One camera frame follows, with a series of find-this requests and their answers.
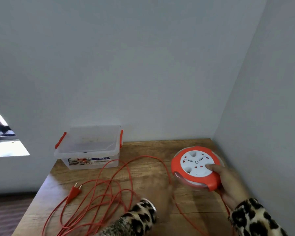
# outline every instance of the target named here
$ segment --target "socket hole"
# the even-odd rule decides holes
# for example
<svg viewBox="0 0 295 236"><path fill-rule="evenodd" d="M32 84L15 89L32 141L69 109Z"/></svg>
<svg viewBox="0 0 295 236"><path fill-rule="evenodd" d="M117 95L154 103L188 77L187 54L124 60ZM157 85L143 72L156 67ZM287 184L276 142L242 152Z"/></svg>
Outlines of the socket hole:
<svg viewBox="0 0 295 236"><path fill-rule="evenodd" d="M190 172L191 172L191 167L186 167L184 170L185 170L185 172L187 172L188 174L190 174Z"/></svg>

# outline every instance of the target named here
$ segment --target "container handle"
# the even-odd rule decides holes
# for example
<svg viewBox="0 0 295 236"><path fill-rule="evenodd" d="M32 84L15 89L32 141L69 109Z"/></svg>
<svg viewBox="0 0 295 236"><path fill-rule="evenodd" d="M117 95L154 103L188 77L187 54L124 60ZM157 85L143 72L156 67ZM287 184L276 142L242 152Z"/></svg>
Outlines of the container handle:
<svg viewBox="0 0 295 236"><path fill-rule="evenodd" d="M63 138L65 137L65 135L67 134L67 132L65 131L62 135L62 137L59 139L59 142L55 145L55 149L57 149L60 145L60 143L62 142Z"/></svg>
<svg viewBox="0 0 295 236"><path fill-rule="evenodd" d="M119 150L122 148L122 134L123 133L124 133L124 131L121 130L121 132L120 132L120 148L119 148Z"/></svg>

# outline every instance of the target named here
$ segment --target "bracelet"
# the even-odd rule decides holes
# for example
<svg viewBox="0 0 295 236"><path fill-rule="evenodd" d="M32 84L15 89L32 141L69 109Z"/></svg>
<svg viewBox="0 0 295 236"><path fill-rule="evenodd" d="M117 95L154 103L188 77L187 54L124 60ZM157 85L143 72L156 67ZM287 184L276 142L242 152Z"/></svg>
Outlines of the bracelet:
<svg viewBox="0 0 295 236"><path fill-rule="evenodd" d="M153 210L155 211L155 215L156 215L156 218L155 218L155 219L157 219L157 218L158 218L157 213L156 213L157 210L156 210L155 206L152 204L152 202L149 201L149 200L146 199L146 198L142 198L141 200L145 200L145 201L147 201L147 202L152 206Z"/></svg>

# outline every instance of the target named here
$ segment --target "orange plug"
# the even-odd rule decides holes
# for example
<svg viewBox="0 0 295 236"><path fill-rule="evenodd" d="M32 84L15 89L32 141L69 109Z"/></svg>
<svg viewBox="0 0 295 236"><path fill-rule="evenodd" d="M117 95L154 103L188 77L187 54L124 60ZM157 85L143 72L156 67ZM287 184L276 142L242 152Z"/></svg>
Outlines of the orange plug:
<svg viewBox="0 0 295 236"><path fill-rule="evenodd" d="M76 187L77 184L78 183L76 182L75 185L72 186L72 188L70 190L70 193L69 193L69 195L67 197L66 204L69 204L75 197L78 196L78 194L80 194L82 192L82 190L81 190L82 185L80 185L80 187L78 188L78 187Z"/></svg>

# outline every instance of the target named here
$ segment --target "orange cord reel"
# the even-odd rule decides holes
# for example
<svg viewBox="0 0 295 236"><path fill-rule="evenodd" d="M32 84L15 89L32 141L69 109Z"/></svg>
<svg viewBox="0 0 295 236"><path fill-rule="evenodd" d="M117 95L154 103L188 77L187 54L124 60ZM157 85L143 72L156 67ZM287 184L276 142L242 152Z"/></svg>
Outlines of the orange cord reel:
<svg viewBox="0 0 295 236"><path fill-rule="evenodd" d="M206 164L224 166L220 157L206 147L187 147L171 161L171 170L178 180L195 190L216 190L221 185L219 174L205 167Z"/></svg>

